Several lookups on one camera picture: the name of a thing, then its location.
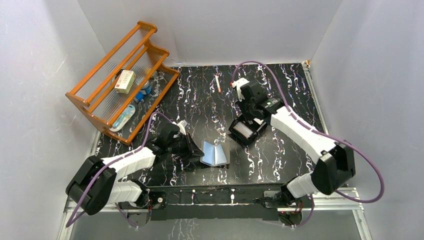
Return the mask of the silver metal card holder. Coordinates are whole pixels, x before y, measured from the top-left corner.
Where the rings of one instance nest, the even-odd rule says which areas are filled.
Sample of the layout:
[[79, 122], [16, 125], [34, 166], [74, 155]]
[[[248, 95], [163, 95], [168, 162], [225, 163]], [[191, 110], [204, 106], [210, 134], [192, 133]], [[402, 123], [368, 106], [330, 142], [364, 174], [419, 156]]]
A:
[[204, 141], [202, 144], [202, 152], [204, 156], [200, 158], [200, 162], [210, 167], [219, 167], [228, 165], [231, 162], [230, 146], [227, 143], [211, 144]]

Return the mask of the black card tray box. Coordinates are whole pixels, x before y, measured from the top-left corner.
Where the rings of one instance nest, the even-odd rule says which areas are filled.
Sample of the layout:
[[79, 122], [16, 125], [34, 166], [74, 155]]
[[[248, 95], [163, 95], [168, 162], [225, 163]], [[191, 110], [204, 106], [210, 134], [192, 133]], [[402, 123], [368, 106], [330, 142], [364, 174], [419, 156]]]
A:
[[231, 138], [243, 146], [248, 146], [255, 142], [267, 125], [265, 121], [257, 118], [248, 121], [243, 114], [240, 114], [232, 121], [228, 130]]

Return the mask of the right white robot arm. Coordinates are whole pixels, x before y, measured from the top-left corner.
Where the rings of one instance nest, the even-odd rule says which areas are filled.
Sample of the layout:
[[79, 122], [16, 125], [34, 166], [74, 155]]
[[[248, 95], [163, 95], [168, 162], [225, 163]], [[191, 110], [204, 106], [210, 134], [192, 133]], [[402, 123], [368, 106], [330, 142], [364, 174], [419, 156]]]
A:
[[280, 191], [264, 196], [263, 205], [295, 207], [304, 196], [331, 195], [356, 174], [354, 151], [346, 144], [315, 133], [315, 128], [293, 112], [284, 101], [268, 97], [258, 82], [240, 78], [231, 82], [241, 114], [233, 120], [230, 133], [242, 144], [253, 143], [271, 126], [294, 141], [311, 158], [315, 167], [283, 184]]

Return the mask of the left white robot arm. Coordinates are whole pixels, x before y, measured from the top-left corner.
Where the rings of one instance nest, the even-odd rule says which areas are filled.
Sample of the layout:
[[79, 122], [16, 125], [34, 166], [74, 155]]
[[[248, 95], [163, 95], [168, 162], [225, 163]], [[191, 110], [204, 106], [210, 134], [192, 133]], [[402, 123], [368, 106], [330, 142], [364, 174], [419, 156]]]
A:
[[183, 160], [204, 157], [204, 152], [185, 129], [185, 122], [167, 123], [154, 137], [137, 148], [113, 157], [89, 156], [65, 189], [85, 213], [94, 215], [109, 204], [129, 203], [145, 208], [150, 191], [144, 184], [123, 177], [149, 169], [157, 160], [175, 155]]

